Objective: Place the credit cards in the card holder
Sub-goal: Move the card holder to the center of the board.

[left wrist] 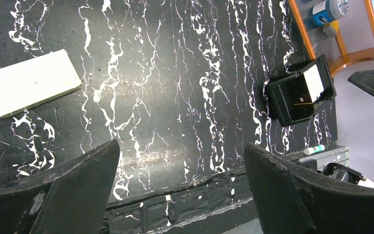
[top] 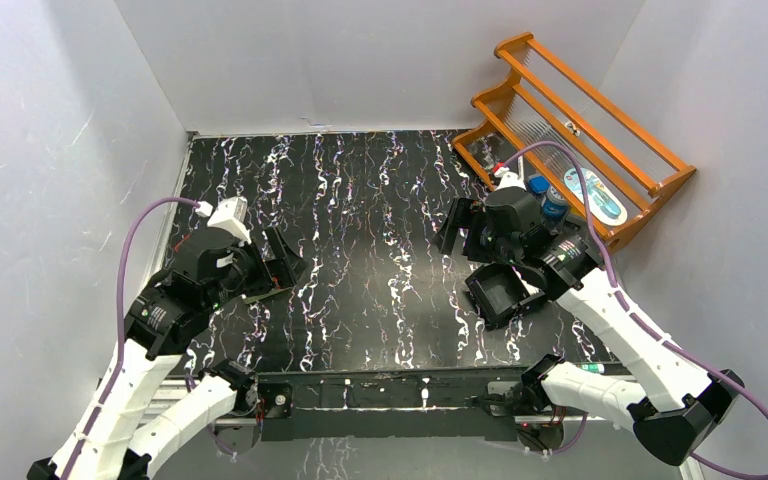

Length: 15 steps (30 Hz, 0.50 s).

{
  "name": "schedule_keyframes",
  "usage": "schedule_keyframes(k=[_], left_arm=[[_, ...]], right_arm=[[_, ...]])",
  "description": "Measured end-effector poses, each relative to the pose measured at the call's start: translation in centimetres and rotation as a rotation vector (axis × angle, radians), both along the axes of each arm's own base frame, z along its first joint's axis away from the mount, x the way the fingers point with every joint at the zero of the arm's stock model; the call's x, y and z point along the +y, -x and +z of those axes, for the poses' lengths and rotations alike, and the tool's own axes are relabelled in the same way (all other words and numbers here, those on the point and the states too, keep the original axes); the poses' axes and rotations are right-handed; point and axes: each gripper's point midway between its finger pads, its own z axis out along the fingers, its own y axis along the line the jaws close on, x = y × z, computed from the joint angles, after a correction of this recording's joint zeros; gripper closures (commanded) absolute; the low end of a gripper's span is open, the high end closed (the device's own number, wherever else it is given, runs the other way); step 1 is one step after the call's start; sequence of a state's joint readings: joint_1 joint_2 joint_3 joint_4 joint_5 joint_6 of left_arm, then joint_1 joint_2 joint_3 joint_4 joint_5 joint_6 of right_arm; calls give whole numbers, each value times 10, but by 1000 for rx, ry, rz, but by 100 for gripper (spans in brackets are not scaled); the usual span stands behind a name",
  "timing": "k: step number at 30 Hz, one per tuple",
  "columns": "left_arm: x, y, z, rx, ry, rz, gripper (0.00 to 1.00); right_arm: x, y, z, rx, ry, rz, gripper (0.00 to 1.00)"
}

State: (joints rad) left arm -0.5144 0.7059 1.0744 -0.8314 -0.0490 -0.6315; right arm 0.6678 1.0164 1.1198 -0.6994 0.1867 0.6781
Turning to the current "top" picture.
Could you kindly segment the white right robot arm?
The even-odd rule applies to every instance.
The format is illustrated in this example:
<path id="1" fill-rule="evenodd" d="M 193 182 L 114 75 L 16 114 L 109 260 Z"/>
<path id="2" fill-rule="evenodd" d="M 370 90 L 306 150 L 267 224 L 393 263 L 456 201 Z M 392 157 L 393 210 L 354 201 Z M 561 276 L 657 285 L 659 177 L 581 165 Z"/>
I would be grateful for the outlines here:
<path id="1" fill-rule="evenodd" d="M 662 462 L 677 466 L 719 425 L 741 379 L 711 374 L 671 351 L 667 337 L 611 284 L 603 256 L 584 218 L 548 220 L 538 200 L 519 187 L 484 200 L 459 197 L 434 236 L 448 255 L 457 239 L 477 264 L 466 279 L 489 328 L 555 303 L 588 328 L 630 373 L 612 380 L 548 354 L 526 370 L 506 399 L 537 414 L 570 407 L 631 431 Z"/>

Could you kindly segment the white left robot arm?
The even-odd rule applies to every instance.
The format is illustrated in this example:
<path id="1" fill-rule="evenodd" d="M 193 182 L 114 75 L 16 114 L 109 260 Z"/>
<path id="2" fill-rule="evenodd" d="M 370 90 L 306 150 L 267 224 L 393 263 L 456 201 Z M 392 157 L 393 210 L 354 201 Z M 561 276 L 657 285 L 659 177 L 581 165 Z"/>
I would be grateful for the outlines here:
<path id="1" fill-rule="evenodd" d="M 153 274 L 124 313 L 123 334 L 74 432 L 30 479 L 149 479 L 199 432 L 226 415 L 264 417 L 257 374 L 233 359 L 203 370 L 198 384 L 149 422 L 157 390 L 214 313 L 295 287 L 309 264 L 274 227 L 272 258 L 256 243 L 216 227 L 193 232 L 170 265 Z"/>

